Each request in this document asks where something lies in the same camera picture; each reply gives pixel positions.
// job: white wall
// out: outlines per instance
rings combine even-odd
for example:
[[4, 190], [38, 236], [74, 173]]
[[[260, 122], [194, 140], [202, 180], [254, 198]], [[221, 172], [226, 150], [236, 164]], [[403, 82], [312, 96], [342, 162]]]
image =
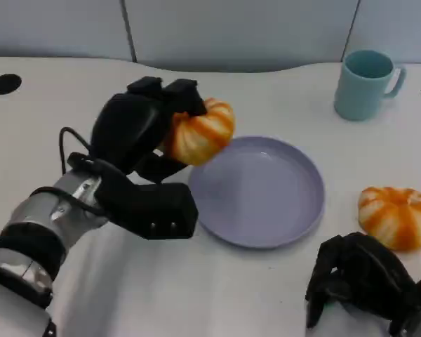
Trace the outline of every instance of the white wall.
[[[132, 60], [123, 0], [0, 0], [0, 55]], [[374, 48], [421, 62], [421, 0], [125, 0], [138, 62], [265, 71]]]
[[347, 50], [364, 48], [421, 62], [421, 0], [361, 0]]
[[0, 55], [130, 60], [119, 0], [0, 0]]
[[138, 62], [277, 70], [340, 61], [357, 0], [126, 0]]

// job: light blue mug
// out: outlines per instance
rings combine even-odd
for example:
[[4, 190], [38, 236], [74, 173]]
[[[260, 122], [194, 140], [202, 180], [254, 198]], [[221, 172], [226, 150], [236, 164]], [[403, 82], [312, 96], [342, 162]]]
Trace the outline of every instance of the light blue mug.
[[[394, 88], [385, 93], [395, 69], [400, 69]], [[363, 121], [373, 117], [384, 98], [395, 97], [406, 79], [406, 69], [377, 51], [354, 51], [342, 64], [334, 108], [343, 118]]]

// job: purple plastic plate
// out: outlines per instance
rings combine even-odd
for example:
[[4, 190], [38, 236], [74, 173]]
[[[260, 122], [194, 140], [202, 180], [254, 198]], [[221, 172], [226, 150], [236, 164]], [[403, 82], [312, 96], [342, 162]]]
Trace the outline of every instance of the purple plastic plate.
[[323, 214], [324, 184], [314, 163], [271, 138], [233, 139], [193, 169], [189, 186], [201, 224], [239, 246], [291, 243], [316, 227]]

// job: orange pumpkin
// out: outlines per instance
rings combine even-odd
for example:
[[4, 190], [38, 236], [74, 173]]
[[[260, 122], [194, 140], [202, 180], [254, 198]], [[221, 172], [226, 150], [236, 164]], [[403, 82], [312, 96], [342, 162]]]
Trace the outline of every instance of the orange pumpkin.
[[234, 133], [234, 113], [228, 103], [209, 98], [207, 113], [191, 117], [173, 115], [172, 130], [164, 142], [164, 152], [184, 164], [201, 165], [227, 146]]
[[410, 188], [369, 187], [359, 199], [360, 226], [386, 247], [421, 247], [421, 193]]

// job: wire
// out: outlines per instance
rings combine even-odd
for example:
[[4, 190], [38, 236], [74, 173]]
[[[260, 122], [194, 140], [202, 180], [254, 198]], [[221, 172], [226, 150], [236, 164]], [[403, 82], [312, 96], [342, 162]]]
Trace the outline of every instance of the wire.
[[59, 197], [59, 198], [64, 199], [65, 201], [68, 201], [71, 205], [77, 206], [80, 209], [83, 209], [84, 211], [92, 213], [94, 216], [106, 216], [105, 211], [103, 211], [102, 209], [98, 209], [96, 207], [87, 205], [86, 203], [82, 202], [81, 200], [75, 198], [70, 193], [68, 193], [64, 190], [61, 190], [57, 187], [53, 187], [53, 186], [40, 187], [40, 188], [34, 190], [33, 193], [30, 194], [30, 196], [38, 194], [38, 193], [54, 194], [56, 197]]
[[59, 131], [59, 154], [61, 158], [61, 171], [63, 175], [67, 172], [64, 153], [64, 134], [66, 132], [74, 136], [89, 152], [91, 152], [91, 146], [84, 140], [83, 137], [81, 137], [79, 133], [77, 133], [73, 128], [64, 126]]

